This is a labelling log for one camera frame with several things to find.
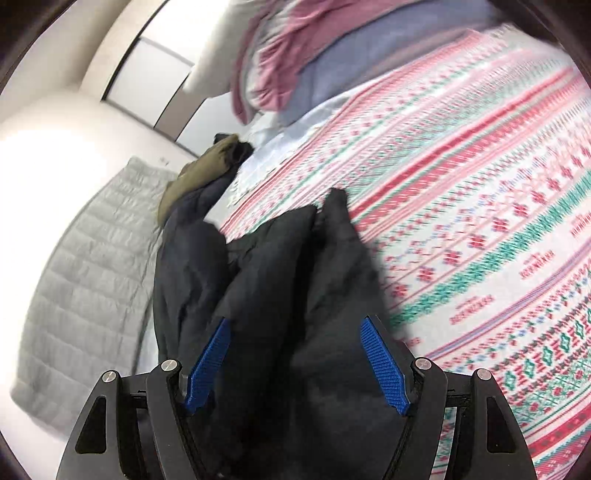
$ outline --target clothing pile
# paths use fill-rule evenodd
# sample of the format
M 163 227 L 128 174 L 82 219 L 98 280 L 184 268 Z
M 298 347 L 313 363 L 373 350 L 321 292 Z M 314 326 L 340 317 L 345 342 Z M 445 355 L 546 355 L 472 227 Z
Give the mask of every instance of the clothing pile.
M 267 2 L 242 37 L 234 113 L 247 124 L 256 112 L 280 112 L 289 125 L 322 101 L 500 18 L 488 0 Z
M 362 319 L 386 309 L 346 193 L 333 189 L 322 209 L 286 212 L 226 244 L 203 218 L 250 149 L 222 142 L 169 185 L 193 188 L 164 208 L 154 283 L 161 361 L 192 367 L 212 326 L 231 322 L 213 392 L 190 419 L 204 467 L 257 480 L 381 478 L 404 421 L 360 342 Z M 200 164 L 229 168 L 188 181 Z

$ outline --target pink and green patterned fabric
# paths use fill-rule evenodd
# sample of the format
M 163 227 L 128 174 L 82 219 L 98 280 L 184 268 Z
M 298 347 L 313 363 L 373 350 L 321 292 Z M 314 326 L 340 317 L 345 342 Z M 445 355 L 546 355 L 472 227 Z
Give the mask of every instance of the pink and green patterned fabric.
M 564 478 L 591 433 L 591 91 L 570 57 L 504 26 L 393 71 L 223 231 L 321 204 L 331 186 L 349 193 L 395 336 L 443 369 L 490 369 L 539 478 Z

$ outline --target white sheet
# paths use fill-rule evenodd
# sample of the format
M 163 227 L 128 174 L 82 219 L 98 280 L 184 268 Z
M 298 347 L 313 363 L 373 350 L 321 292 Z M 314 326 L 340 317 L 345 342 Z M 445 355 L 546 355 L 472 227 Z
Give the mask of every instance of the white sheet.
M 289 127 L 279 125 L 276 113 L 265 113 L 253 120 L 244 139 L 255 147 L 255 152 L 243 163 L 236 179 L 230 185 L 231 194 L 227 196 L 229 206 L 236 205 L 242 197 L 291 157 L 338 112 L 347 100 L 378 82 L 382 77 L 383 75 L 332 97 Z

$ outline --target black jacket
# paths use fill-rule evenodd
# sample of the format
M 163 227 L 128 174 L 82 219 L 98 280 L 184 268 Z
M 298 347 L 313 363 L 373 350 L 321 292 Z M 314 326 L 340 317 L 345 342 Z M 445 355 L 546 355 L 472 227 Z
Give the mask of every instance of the black jacket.
M 232 322 L 214 393 L 193 419 L 206 468 L 253 480 L 381 479 L 402 418 L 361 346 L 362 319 L 385 307 L 345 192 L 226 245 L 202 220 L 223 181 L 172 213 L 155 280 L 161 360 L 192 367 L 212 325 Z

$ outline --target pink blanket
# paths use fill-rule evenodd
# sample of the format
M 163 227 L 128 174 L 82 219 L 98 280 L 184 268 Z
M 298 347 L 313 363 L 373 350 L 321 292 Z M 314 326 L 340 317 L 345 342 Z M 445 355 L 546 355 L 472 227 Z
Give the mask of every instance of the pink blanket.
M 272 0 L 244 38 L 233 78 L 233 107 L 248 123 L 258 110 L 279 111 L 298 73 L 349 31 L 418 0 Z

